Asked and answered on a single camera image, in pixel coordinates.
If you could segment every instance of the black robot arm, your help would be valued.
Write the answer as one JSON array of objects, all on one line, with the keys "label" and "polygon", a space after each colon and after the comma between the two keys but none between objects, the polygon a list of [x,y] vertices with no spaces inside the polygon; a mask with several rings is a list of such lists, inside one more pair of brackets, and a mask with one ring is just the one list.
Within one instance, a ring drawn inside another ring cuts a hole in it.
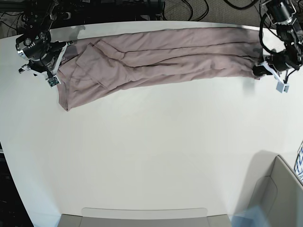
[{"label": "black robot arm", "polygon": [[[277,90],[281,93],[287,92],[288,70],[299,70],[303,64],[302,41],[303,31],[295,15],[296,11],[291,2],[287,0],[269,0],[262,4],[266,13],[262,16],[260,22],[259,39],[264,50],[270,55],[263,56],[262,60],[253,67],[256,76],[274,75],[278,80]],[[266,18],[269,18],[272,24],[276,25],[277,37],[284,42],[285,49],[281,52],[275,52],[268,49],[263,43],[263,27]],[[280,75],[286,71],[285,79]]]},{"label": "black robot arm", "polygon": [[67,42],[51,42],[50,29],[57,19],[59,0],[30,1],[32,14],[27,21],[26,32],[16,39],[19,56],[28,60],[28,64],[19,69],[31,71],[35,76],[44,75],[51,87],[60,83],[56,76],[65,53]]}]

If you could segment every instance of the black wire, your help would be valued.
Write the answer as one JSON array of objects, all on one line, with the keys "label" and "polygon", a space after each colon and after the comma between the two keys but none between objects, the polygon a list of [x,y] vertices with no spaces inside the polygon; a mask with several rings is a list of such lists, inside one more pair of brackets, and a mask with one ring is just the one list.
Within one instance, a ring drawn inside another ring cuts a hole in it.
[{"label": "black wire", "polygon": [[52,73],[50,72],[50,70],[47,68],[47,66],[44,64],[44,62],[43,62],[43,60],[42,60],[43,52],[44,52],[44,50],[46,50],[47,40],[48,40],[48,38],[50,37],[49,31],[48,31],[45,35],[46,35],[46,36],[45,36],[45,43],[44,43],[43,50],[41,51],[39,60],[40,60],[41,64],[43,65],[44,69],[46,70],[47,75],[48,75],[48,78],[50,79],[51,77],[53,77],[53,75],[52,75]]},{"label": "black wire", "polygon": [[288,77],[289,77],[290,75],[292,75],[292,74],[294,73],[294,71],[296,71],[296,70],[293,70],[291,73],[289,73],[289,74],[285,77],[285,80],[284,80],[284,83],[285,83],[285,84],[287,84],[287,82],[288,82]]},{"label": "black wire", "polygon": [[181,0],[181,1],[184,2],[185,4],[187,4],[187,6],[189,7],[189,10],[190,10],[190,17],[189,17],[188,21],[190,21],[191,18],[193,18],[194,10],[193,10],[191,4],[190,4],[187,0]]},{"label": "black wire", "polygon": [[203,18],[205,18],[207,16],[207,14],[209,12],[209,5],[208,5],[208,3],[207,3],[206,0],[204,0],[204,2],[206,4],[206,10],[205,10],[205,12],[200,17],[198,17],[197,19],[195,19],[194,21],[200,21],[200,20],[202,20]]},{"label": "black wire", "polygon": [[266,20],[267,14],[265,13],[262,18],[261,18],[261,22],[260,22],[260,30],[259,30],[259,40],[260,40],[260,44],[263,47],[263,49],[265,49],[268,53],[272,54],[272,55],[277,55],[277,52],[271,51],[270,49],[268,49],[265,44],[263,43],[263,26]]},{"label": "black wire", "polygon": [[164,15],[165,5],[166,5],[166,4],[165,4],[165,2],[164,2],[164,5],[163,5],[163,12],[162,12],[163,20],[167,20],[166,17],[165,17],[165,15]]},{"label": "black wire", "polygon": [[226,4],[228,4],[230,7],[233,7],[234,9],[237,9],[237,10],[245,10],[245,9],[249,9],[251,7],[253,7],[259,0],[253,0],[249,5],[247,6],[244,6],[244,7],[238,7],[238,6],[235,6],[233,4],[231,4],[228,0],[223,0]]},{"label": "black wire", "polygon": [[298,7],[299,7],[299,10],[300,10],[300,12],[298,12],[299,14],[302,12],[301,5],[300,5],[300,2],[301,2],[301,1],[303,1],[303,0],[299,0],[299,1],[298,1]]},{"label": "black wire", "polygon": [[161,12],[161,0],[158,0],[158,9],[159,9],[159,12]]},{"label": "black wire", "polygon": [[[189,19],[187,20],[187,21],[190,21],[191,18],[193,17],[193,15],[194,15],[193,7],[191,6],[191,4],[187,0],[181,0],[181,1],[183,3],[185,3],[188,6],[189,10],[190,10],[190,16],[189,16]],[[164,6],[163,6],[163,12],[162,12],[163,20],[167,20],[167,18],[164,15],[165,6],[166,6],[166,2],[164,2]]]},{"label": "black wire", "polygon": [[[254,5],[256,11],[258,12],[259,16],[260,16],[260,19],[262,18],[262,15],[261,15],[261,4],[259,4],[259,10],[257,9],[256,5]],[[270,24],[267,25],[266,22],[265,22],[265,27],[271,27],[271,21],[269,22]]]},{"label": "black wire", "polygon": [[21,20],[22,20],[23,22],[27,22],[27,16],[26,16],[25,14],[23,14],[22,17],[21,17]]},{"label": "black wire", "polygon": [[269,27],[267,27],[267,25],[265,25],[265,27],[266,27],[266,28],[267,28],[275,37],[277,37],[278,39],[280,39],[279,36],[277,36],[272,30],[270,30]]},{"label": "black wire", "polygon": [[50,5],[48,6],[48,8],[47,8],[47,11],[46,11],[46,13],[45,13],[45,15],[44,15],[44,18],[43,18],[43,20],[42,20],[42,22],[41,22],[41,24],[40,24],[40,27],[41,27],[41,25],[43,24],[45,18],[49,15],[49,14],[48,14],[48,10],[50,9],[50,7],[51,7],[51,4],[50,4]]},{"label": "black wire", "polygon": [[17,24],[16,24],[17,35],[19,34],[19,32],[18,32],[18,23],[19,23],[19,19],[20,19],[21,16],[22,16],[22,14],[20,14],[20,15],[18,16],[18,18],[17,18]]},{"label": "black wire", "polygon": [[4,21],[0,21],[0,22],[2,22],[2,23],[4,23],[7,27],[10,27],[11,29],[14,29],[15,31],[17,31],[14,27],[12,27],[12,26],[9,26],[8,24],[6,24]]}]

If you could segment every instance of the cable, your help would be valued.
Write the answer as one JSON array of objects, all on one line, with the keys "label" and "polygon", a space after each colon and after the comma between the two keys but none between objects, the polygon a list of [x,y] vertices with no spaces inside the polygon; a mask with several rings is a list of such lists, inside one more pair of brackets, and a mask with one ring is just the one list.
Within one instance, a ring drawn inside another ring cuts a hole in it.
[{"label": "cable", "polygon": [[22,17],[21,17],[21,20],[22,20],[23,22],[27,22],[27,21],[28,21],[27,15],[23,14]]},{"label": "cable", "polygon": [[[45,43],[44,43],[43,50],[46,50],[47,40],[49,39],[49,37],[50,37],[50,32],[48,31],[48,32],[46,33],[46,36],[45,36]],[[43,65],[44,69],[46,70],[46,73],[47,73],[47,75],[48,75],[48,78],[50,79],[50,78],[53,77],[53,75],[52,75],[52,73],[50,72],[50,70],[47,68],[47,66],[44,64],[44,62],[42,61],[43,50],[41,51],[39,60],[40,60],[41,64]]]},{"label": "cable", "polygon": [[41,22],[41,24],[40,24],[40,27],[41,27],[41,25],[43,24],[45,18],[48,16],[48,10],[50,9],[50,7],[51,7],[51,4],[50,4],[50,5],[48,6],[48,8],[47,8],[47,11],[46,11],[46,13],[45,13],[45,15],[44,15],[44,18],[43,18],[43,20],[42,20],[42,22]]},{"label": "cable", "polygon": [[162,12],[163,20],[167,20],[166,17],[165,17],[165,15],[164,15],[165,5],[166,5],[165,2],[164,2],[164,4],[163,4],[163,12]]},{"label": "cable", "polygon": [[[12,25],[15,24],[15,22],[16,22],[17,19],[18,19],[18,17],[16,17],[16,19],[14,20],[14,22],[12,23]],[[9,31],[10,31],[10,29],[11,29],[11,27],[8,29],[8,32],[7,32],[7,34],[6,34],[6,37],[9,36]],[[15,29],[16,32],[18,33],[17,29],[18,29],[18,24],[16,24],[16,29]]]},{"label": "cable", "polygon": [[17,26],[16,26],[17,35],[19,34],[19,32],[18,32],[18,23],[19,23],[19,19],[20,19],[20,17],[21,17],[22,15],[23,15],[23,14],[20,14],[20,15],[18,16],[18,18],[17,18]]},{"label": "cable", "polygon": [[285,77],[285,80],[284,80],[284,83],[285,83],[285,84],[287,84],[287,82],[288,82],[288,77],[289,77],[290,75],[292,75],[292,74],[294,73],[294,71],[296,71],[296,70],[293,70],[291,73],[289,73],[289,74]]},{"label": "cable", "polygon": [[189,4],[189,2],[187,0],[181,0],[181,1],[184,2],[189,7],[190,17],[187,21],[190,21],[191,18],[193,17],[193,15],[194,15],[194,10],[193,10],[192,6]]},{"label": "cable", "polygon": [[[254,6],[254,7],[255,7],[256,11],[259,13],[260,19],[262,19],[262,15],[261,15],[261,4],[259,4],[259,10],[257,9],[256,6]],[[275,37],[277,37],[278,39],[280,39],[279,36],[277,36],[272,30],[270,30],[271,21],[270,21],[270,24],[269,24],[269,25],[267,25],[267,24],[265,23],[265,21],[264,21],[264,25],[265,25],[265,27],[266,27],[266,28],[267,28]]]},{"label": "cable", "polygon": [[277,52],[271,51],[270,49],[268,49],[265,44],[263,43],[263,26],[266,20],[267,14],[265,13],[262,18],[261,18],[261,22],[260,22],[260,30],[259,30],[259,40],[260,40],[260,44],[261,46],[264,48],[264,50],[266,50],[268,53],[272,54],[272,55],[278,55]]},{"label": "cable", "polygon": [[303,1],[303,0],[299,0],[299,1],[297,2],[298,7],[299,7],[299,12],[298,12],[299,14],[302,12],[302,9],[301,9],[301,6],[302,6],[302,5],[300,4],[301,1]]},{"label": "cable", "polygon": [[[181,0],[181,1],[183,3],[185,3],[188,6],[189,10],[190,10],[190,16],[189,16],[189,19],[187,20],[187,21],[190,21],[191,18],[193,17],[193,15],[194,15],[193,7],[191,6],[191,4],[187,0]],[[162,12],[163,20],[167,20],[167,18],[164,15],[165,6],[166,6],[166,1],[164,2],[164,5],[163,5],[163,12]]]},{"label": "cable", "polygon": [[200,20],[202,20],[203,18],[205,18],[207,16],[207,14],[209,12],[209,5],[208,5],[208,3],[207,3],[206,0],[204,0],[204,2],[206,4],[206,10],[205,10],[205,12],[200,17],[198,17],[197,19],[194,19],[194,21],[200,21]]},{"label": "cable", "polygon": [[228,0],[223,0],[226,4],[228,4],[230,7],[233,7],[234,9],[237,9],[237,10],[245,10],[245,9],[249,9],[251,7],[253,7],[259,0],[254,0],[253,2],[251,2],[249,5],[247,6],[244,6],[244,7],[238,7],[238,6],[235,6],[233,4],[231,4]]}]

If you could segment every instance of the folded garment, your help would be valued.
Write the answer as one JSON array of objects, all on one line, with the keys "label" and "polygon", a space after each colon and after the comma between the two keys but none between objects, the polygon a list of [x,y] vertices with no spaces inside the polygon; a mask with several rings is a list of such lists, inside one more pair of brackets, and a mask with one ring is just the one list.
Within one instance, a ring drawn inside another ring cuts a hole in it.
[{"label": "folded garment", "polygon": [[75,41],[58,71],[66,110],[121,89],[213,77],[255,78],[258,31],[221,27],[162,30]]}]

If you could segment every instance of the white table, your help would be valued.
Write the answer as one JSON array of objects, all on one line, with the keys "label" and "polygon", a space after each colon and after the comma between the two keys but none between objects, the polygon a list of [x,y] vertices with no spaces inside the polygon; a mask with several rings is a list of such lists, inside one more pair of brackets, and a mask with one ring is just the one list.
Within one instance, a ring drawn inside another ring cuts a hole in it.
[{"label": "white table", "polygon": [[[208,26],[229,25],[126,22],[52,34],[63,41]],[[54,227],[62,213],[82,208],[234,214],[247,206],[271,152],[293,165],[303,139],[300,73],[288,94],[276,91],[272,76],[203,79],[119,91],[66,112],[56,88],[18,74],[25,61],[15,37],[0,40],[0,52],[0,141],[35,226]]]}]

